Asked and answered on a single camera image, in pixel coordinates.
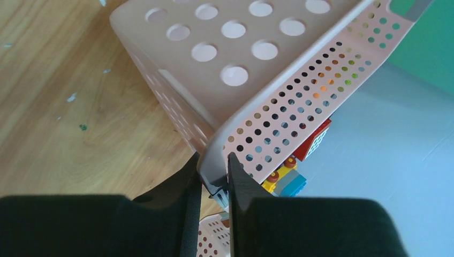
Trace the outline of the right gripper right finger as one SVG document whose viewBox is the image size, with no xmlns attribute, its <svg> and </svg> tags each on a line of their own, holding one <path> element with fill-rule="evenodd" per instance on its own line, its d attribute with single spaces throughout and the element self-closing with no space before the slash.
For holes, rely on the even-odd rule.
<svg viewBox="0 0 454 257">
<path fill-rule="evenodd" d="M 234 153 L 228 175 L 232 256 L 407 256 L 376 201 L 272 196 Z"/>
</svg>

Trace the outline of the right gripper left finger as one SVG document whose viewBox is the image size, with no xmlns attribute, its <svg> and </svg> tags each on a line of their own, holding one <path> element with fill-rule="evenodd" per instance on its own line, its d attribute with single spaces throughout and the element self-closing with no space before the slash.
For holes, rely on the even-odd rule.
<svg viewBox="0 0 454 257">
<path fill-rule="evenodd" d="M 201 182 L 193 154 L 150 191 L 1 198 L 1 256 L 195 256 Z"/>
</svg>

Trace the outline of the pink perforated plastic basket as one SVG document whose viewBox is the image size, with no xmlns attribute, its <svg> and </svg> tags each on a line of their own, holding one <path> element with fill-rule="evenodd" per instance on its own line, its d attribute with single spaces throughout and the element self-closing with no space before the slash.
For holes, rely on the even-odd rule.
<svg viewBox="0 0 454 257">
<path fill-rule="evenodd" d="M 196 256 L 231 256 L 228 212 L 204 217 L 199 222 Z"/>
</svg>

